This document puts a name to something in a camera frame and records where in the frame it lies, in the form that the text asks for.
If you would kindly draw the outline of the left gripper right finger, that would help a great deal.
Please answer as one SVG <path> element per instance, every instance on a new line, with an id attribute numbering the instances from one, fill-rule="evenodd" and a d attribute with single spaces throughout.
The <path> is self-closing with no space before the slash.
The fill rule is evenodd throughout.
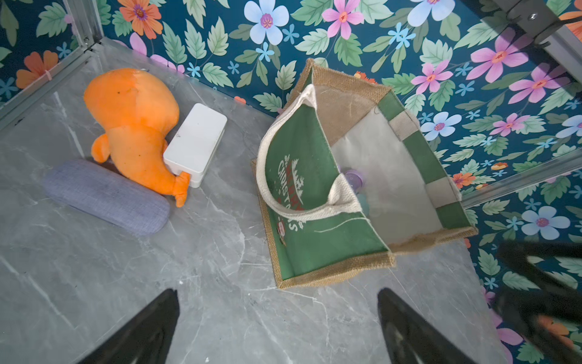
<path id="1" fill-rule="evenodd" d="M 377 295 L 377 311 L 392 363 L 473 363 L 389 288 Z"/>

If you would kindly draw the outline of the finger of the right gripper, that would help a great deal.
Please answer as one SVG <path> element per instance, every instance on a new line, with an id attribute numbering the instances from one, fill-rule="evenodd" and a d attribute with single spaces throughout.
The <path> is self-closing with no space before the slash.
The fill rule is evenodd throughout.
<path id="1" fill-rule="evenodd" d="M 574 349 L 562 341 L 559 335 L 545 328 L 540 318 L 562 319 L 580 324 L 581 293 L 529 262 L 531 256 L 580 259 L 581 245 L 504 242 L 497 251 L 497 259 L 538 289 L 520 291 L 505 284 L 493 301 L 493 310 L 541 353 L 573 353 Z"/>

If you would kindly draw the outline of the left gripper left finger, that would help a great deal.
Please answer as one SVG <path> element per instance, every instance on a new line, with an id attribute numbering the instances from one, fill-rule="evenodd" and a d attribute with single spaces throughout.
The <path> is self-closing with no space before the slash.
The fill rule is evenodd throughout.
<path id="1" fill-rule="evenodd" d="M 82 363 L 165 363 L 180 316 L 178 293 L 167 289 Z"/>

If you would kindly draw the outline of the purple hourglass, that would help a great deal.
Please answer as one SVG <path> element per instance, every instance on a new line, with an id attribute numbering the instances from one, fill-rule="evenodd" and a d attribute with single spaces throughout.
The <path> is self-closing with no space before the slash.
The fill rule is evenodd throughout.
<path id="1" fill-rule="evenodd" d="M 354 169 L 348 169 L 343 174 L 355 194 L 358 194 L 365 186 L 365 180 L 360 172 Z"/>

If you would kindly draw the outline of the white rectangular box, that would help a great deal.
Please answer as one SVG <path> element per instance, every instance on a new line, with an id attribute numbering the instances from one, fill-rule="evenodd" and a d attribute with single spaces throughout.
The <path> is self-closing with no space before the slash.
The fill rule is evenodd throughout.
<path id="1" fill-rule="evenodd" d="M 181 124 L 165 150 L 164 162 L 171 172 L 190 175 L 189 186 L 198 188 L 218 148 L 227 117 L 197 103 Z"/>

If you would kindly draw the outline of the orange plush toy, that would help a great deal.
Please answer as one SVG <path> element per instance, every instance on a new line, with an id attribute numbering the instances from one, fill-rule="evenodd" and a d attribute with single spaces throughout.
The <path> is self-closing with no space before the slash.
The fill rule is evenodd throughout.
<path id="1" fill-rule="evenodd" d="M 104 129 L 92 144 L 100 164 L 112 160 L 129 180 L 186 203 L 191 176 L 173 174 L 164 163 L 166 136 L 177 126 L 180 110 L 168 87 L 154 75 L 121 68 L 93 79 L 83 95 L 92 117 Z"/>

